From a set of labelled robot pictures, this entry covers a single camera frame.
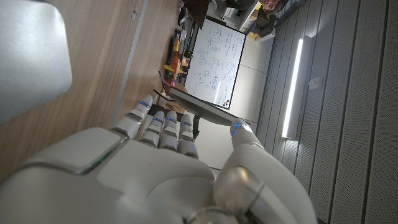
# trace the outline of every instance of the fluorescent light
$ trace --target fluorescent light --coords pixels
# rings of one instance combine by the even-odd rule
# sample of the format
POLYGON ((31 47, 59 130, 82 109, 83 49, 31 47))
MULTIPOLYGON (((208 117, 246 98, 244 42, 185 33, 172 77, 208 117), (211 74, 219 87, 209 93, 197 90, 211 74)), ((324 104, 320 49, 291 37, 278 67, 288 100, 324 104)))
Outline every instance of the fluorescent light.
POLYGON ((300 39, 298 41, 296 59, 295 59, 295 62, 294 62, 292 83, 290 84, 289 100, 287 101, 285 123, 284 123, 284 129, 283 129, 283 132, 282 132, 282 137, 284 137, 284 138, 288 138, 287 131, 289 129, 290 115, 292 114, 292 105, 293 105, 293 100, 294 100, 294 92, 295 92, 295 89, 296 89, 297 75, 299 74, 299 66, 300 66, 300 59, 301 59, 301 51, 302 51, 302 49, 303 49, 303 40, 300 39))

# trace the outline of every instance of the wooden surface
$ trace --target wooden surface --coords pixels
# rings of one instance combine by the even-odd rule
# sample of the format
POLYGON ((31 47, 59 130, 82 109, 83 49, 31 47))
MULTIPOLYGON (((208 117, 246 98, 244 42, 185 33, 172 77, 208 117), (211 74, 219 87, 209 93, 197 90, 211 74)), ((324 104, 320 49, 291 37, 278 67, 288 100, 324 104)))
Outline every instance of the wooden surface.
MULTIPOLYGON (((49 2, 65 21, 73 83, 64 95, 0 124, 0 181, 29 156, 77 131, 109 128, 144 0, 49 2)), ((157 70, 177 17, 177 0, 149 0, 119 114, 160 89, 157 70)))
POLYGON ((176 0, 149 1, 116 120, 143 96, 151 94, 154 87, 161 90, 158 70, 164 71, 162 65, 167 58, 169 41, 177 28, 176 5, 176 0), (170 12, 174 12, 174 18, 166 19, 171 17, 170 12))

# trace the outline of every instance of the whiteboard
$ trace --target whiteboard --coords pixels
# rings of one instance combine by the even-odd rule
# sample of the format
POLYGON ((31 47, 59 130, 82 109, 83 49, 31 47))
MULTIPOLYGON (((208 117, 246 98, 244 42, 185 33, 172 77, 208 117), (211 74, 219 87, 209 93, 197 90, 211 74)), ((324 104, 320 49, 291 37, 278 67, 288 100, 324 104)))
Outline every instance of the whiteboard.
POLYGON ((206 19, 185 81, 188 93, 229 109, 245 39, 244 34, 206 19))

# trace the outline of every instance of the white wall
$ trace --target white wall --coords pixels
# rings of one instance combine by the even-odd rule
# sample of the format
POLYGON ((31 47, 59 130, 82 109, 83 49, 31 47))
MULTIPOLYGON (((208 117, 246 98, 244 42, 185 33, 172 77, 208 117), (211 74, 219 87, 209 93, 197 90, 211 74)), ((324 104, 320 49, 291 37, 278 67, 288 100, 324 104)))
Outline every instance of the white wall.
MULTIPOLYGON (((273 39, 259 43, 251 37, 246 38, 231 107, 225 110, 252 121, 253 132, 256 132, 257 128, 272 43, 273 39)), ((233 151, 229 126, 201 119, 199 131, 200 134, 195 141, 199 160, 206 162, 210 167, 221 169, 233 151)))

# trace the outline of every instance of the wooden wall panel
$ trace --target wooden wall panel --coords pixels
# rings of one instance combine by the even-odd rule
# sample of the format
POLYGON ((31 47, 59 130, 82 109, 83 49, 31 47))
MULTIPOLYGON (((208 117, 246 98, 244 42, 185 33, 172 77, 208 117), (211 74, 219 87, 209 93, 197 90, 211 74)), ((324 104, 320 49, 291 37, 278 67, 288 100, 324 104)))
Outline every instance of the wooden wall panel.
POLYGON ((177 18, 176 0, 149 1, 116 121, 154 88, 161 90, 158 70, 163 71, 177 18))

